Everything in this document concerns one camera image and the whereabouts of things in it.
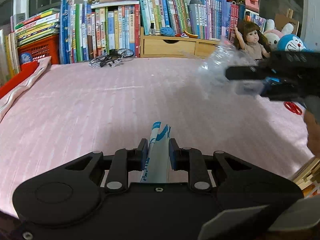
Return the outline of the person right hand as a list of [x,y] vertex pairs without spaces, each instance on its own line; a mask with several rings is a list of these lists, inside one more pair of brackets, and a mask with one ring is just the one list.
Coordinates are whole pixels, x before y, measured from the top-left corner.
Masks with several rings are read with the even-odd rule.
[[304,113],[304,122],[308,132],[307,147],[314,156],[320,158],[320,126],[308,110]]

